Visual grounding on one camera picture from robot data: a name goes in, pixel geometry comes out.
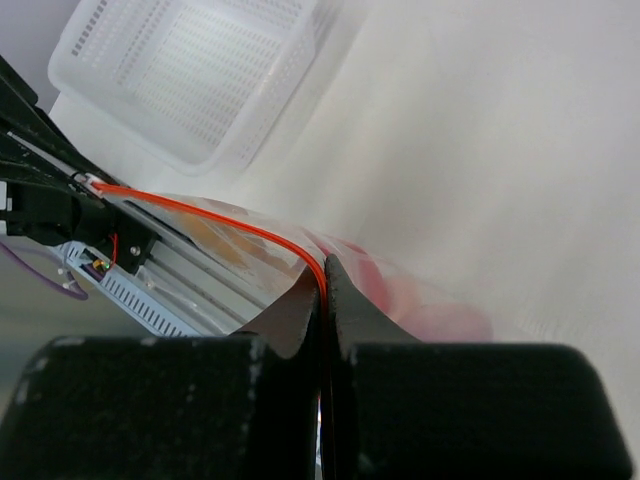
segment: white backdrop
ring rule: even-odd
[[[61,98],[132,185],[357,240],[602,373],[640,453],[640,3],[369,0],[232,186],[176,174]]]

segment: white surface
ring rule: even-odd
[[[315,56],[316,4],[82,0],[49,77],[177,170],[237,171]]]
[[[237,184],[177,175],[61,98],[132,185],[357,240],[587,353],[640,453],[640,4],[371,0]]]

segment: red cable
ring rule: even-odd
[[[219,213],[209,212],[207,210],[203,210],[202,208],[194,207],[193,205],[188,205],[186,203],[178,202],[176,200],[171,200],[170,198],[162,197],[160,195],[154,195],[152,193],[141,192],[139,190],[134,190],[127,187],[120,187],[117,185],[109,185],[106,183],[95,182],[93,183],[92,186],[96,190],[101,191],[102,193],[117,195],[121,197],[132,197],[138,200],[153,203],[154,205],[159,205],[165,208],[169,208],[171,210],[177,210],[179,212],[197,215],[199,217],[212,220],[214,222],[223,223],[225,225],[235,227],[238,230],[242,230],[243,232],[248,232],[253,235],[262,237],[266,240],[269,240],[270,242],[280,245],[281,247],[289,250],[292,253],[295,253],[305,261],[305,263],[309,266],[309,268],[311,268],[311,271],[316,277],[316,281],[318,282],[318,287],[320,288],[320,302],[322,304],[323,309],[326,311],[327,279],[325,277],[324,267],[320,263],[318,263],[318,261],[315,258],[313,258],[313,256],[310,253],[308,253],[304,248],[300,247],[299,245],[296,245],[290,240],[287,240],[286,238],[283,238],[267,230],[263,230],[262,228],[254,227],[253,225],[243,223],[239,220],[235,220],[230,217],[225,217],[224,215],[221,215]]]
[[[118,261],[118,234],[109,235],[109,238],[113,242],[113,252],[111,253],[111,266],[113,266]]]

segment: purple wire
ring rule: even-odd
[[[48,254],[46,254],[44,252],[41,252],[41,251],[39,251],[39,250],[37,250],[35,248],[28,248],[28,247],[14,247],[14,248],[16,250],[18,250],[18,251],[21,251],[21,252],[24,252],[24,253],[30,253],[30,254],[33,254],[33,255],[38,255],[40,257],[46,258],[48,260],[51,260],[54,263],[58,263],[57,259],[53,255],[48,255]],[[84,300],[87,300],[89,298],[89,294],[87,292],[85,292],[80,287],[80,285],[78,285],[78,283],[76,282],[76,279],[73,277],[73,274],[71,272],[67,271],[67,275],[66,275],[67,276],[67,280],[70,283],[71,287],[69,289],[66,289],[62,285],[54,282],[53,280],[48,279],[43,274],[38,272],[35,268],[33,268],[27,262],[22,260],[18,255],[16,255],[16,253],[9,246],[5,245],[2,242],[0,242],[0,251],[2,251],[9,258],[9,260],[13,261],[16,265],[18,265],[24,271],[26,271],[27,273],[30,273],[36,279],[40,280],[41,283],[44,283],[46,286],[48,286],[49,288],[55,290],[56,292],[62,293],[63,295],[66,295],[67,297],[71,297],[71,298],[73,298],[75,300],[80,300],[80,301],[84,301]]]

